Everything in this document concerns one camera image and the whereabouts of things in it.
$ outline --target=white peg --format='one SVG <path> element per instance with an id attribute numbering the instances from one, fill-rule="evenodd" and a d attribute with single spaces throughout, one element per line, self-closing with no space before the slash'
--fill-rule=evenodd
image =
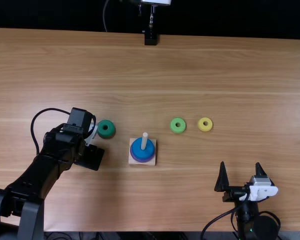
<path id="1" fill-rule="evenodd" d="M 148 141 L 148 133 L 144 132 L 142 134 L 141 150 L 145 150 L 146 149 L 147 141 Z"/>

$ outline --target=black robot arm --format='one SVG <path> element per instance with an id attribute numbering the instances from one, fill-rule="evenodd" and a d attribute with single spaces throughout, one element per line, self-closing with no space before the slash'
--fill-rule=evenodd
<path id="1" fill-rule="evenodd" d="M 94 125 L 89 131 L 92 119 Z M 62 172 L 73 163 L 99 169 L 104 150 L 87 146 L 85 141 L 95 125 L 96 118 L 90 112 L 73 108 L 67 123 L 45 134 L 42 150 L 27 170 L 0 189 L 0 218 L 11 214 L 21 217 L 19 226 L 0 221 L 0 240 L 44 239 L 44 200 Z"/>
<path id="2" fill-rule="evenodd" d="M 201 239 L 207 228 L 218 219 L 231 214 L 231 224 L 236 237 L 240 240 L 276 240 L 281 223 L 279 218 L 269 211 L 259 212 L 258 203 L 274 196 L 278 188 L 265 173 L 260 163 L 255 164 L 255 175 L 244 186 L 230 186 L 226 166 L 220 164 L 219 176 L 214 190 L 224 192 L 222 201 L 234 203 L 234 208 L 210 221 L 201 232 Z M 233 216 L 236 216 L 237 230 L 233 225 Z"/>

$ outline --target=yellow ring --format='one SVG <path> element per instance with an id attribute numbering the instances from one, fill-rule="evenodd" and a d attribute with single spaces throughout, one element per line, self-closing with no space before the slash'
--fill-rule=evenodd
<path id="1" fill-rule="evenodd" d="M 203 117 L 198 121 L 198 128 L 202 132 L 208 132 L 212 129 L 213 123 L 210 118 Z"/>

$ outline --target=wood grain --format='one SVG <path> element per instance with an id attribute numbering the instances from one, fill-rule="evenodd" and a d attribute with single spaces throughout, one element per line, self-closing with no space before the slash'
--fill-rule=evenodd
<path id="1" fill-rule="evenodd" d="M 98 172 L 74 165 L 45 201 L 46 231 L 200 231 L 233 207 L 214 192 L 224 161 L 242 185 L 260 162 L 279 188 L 261 210 L 300 231 L 300 40 L 0 29 L 0 188 L 32 162 L 32 117 L 83 108 L 116 126 Z M 169 123 L 185 119 L 183 134 Z M 197 121 L 209 117 L 210 132 Z M 47 112 L 44 133 L 67 116 Z M 129 139 L 157 139 L 157 165 L 128 165 Z M 210 231 L 231 231 L 229 217 Z"/>

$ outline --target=purple ring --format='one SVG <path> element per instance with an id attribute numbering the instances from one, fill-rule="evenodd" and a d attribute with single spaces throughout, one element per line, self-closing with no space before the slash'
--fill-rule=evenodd
<path id="1" fill-rule="evenodd" d="M 147 159 L 138 159 L 138 158 L 133 154 L 133 152 L 132 152 L 132 144 L 131 144 L 131 146 L 130 146 L 130 154 L 131 154 L 132 158 L 133 158 L 134 160 L 136 160 L 137 162 L 139 162 L 139 163 L 146 163 L 146 162 L 149 162 L 149 161 L 154 157 L 154 155 L 156 154 L 156 151 L 154 151 L 154 153 L 152 154 L 152 156 L 149 157 L 149 158 L 147 158 Z"/>

